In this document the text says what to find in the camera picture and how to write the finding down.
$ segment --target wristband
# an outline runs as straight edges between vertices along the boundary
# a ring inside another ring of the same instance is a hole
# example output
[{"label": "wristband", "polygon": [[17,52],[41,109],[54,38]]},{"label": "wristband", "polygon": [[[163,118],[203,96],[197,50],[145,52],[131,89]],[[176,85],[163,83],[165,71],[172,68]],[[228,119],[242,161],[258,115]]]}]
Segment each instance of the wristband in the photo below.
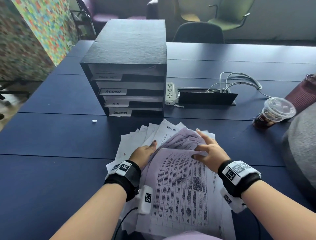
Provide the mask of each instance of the wristband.
[{"label": "wristband", "polygon": [[133,199],[139,191],[141,170],[133,161],[127,160],[115,165],[107,174],[104,184],[116,183],[126,191],[126,202]]},{"label": "wristband", "polygon": [[218,168],[218,176],[223,180],[227,192],[235,198],[241,198],[256,181],[261,180],[261,173],[243,161],[228,160]]}]

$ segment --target mosaic wall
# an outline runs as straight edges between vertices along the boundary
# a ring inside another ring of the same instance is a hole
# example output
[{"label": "mosaic wall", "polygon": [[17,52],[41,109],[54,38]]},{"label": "mosaic wall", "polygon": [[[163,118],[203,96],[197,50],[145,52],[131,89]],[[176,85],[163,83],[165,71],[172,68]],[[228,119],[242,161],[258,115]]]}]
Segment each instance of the mosaic wall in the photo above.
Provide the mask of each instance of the mosaic wall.
[{"label": "mosaic wall", "polygon": [[57,66],[77,43],[67,0],[12,0],[25,22]]},{"label": "mosaic wall", "polygon": [[0,80],[45,80],[54,63],[10,0],[0,0],[0,25]]}]

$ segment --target finger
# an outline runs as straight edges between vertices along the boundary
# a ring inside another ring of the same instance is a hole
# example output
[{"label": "finger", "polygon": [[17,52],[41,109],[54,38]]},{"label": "finger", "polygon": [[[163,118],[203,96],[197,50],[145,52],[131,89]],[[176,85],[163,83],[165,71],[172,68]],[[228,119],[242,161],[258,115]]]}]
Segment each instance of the finger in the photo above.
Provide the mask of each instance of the finger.
[{"label": "finger", "polygon": [[200,129],[196,129],[197,133],[201,136],[201,138],[204,139],[206,144],[215,144],[217,143],[214,139],[210,138],[206,134],[202,133]]},{"label": "finger", "polygon": [[202,156],[200,154],[194,154],[194,155],[192,155],[192,158],[197,160],[197,161],[203,162],[205,159],[205,156]]},{"label": "finger", "polygon": [[196,148],[195,148],[195,151],[204,151],[204,152],[209,152],[209,146],[208,145],[198,145]]},{"label": "finger", "polygon": [[154,151],[156,151],[156,146],[157,146],[157,141],[155,140],[151,143],[150,146],[147,147],[146,150],[149,151],[150,154],[152,154]]}]

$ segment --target forearm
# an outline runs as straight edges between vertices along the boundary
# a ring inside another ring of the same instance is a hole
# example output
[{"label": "forearm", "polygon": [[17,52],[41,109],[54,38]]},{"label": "forearm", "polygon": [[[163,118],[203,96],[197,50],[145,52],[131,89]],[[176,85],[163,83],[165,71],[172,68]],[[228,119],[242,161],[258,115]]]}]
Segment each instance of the forearm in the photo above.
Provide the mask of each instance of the forearm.
[{"label": "forearm", "polygon": [[241,195],[273,239],[316,239],[316,213],[257,181]]},{"label": "forearm", "polygon": [[111,240],[126,192],[118,184],[106,184],[90,198],[51,240]]}]

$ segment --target cup lid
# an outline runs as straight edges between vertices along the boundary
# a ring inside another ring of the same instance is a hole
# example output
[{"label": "cup lid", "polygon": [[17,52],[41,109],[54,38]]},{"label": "cup lid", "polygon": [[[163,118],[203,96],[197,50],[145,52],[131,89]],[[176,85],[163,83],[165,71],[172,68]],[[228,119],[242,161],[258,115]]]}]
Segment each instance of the cup lid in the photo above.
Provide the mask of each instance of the cup lid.
[{"label": "cup lid", "polygon": [[272,113],[280,117],[291,118],[296,115],[294,105],[284,98],[269,98],[264,104]]}]

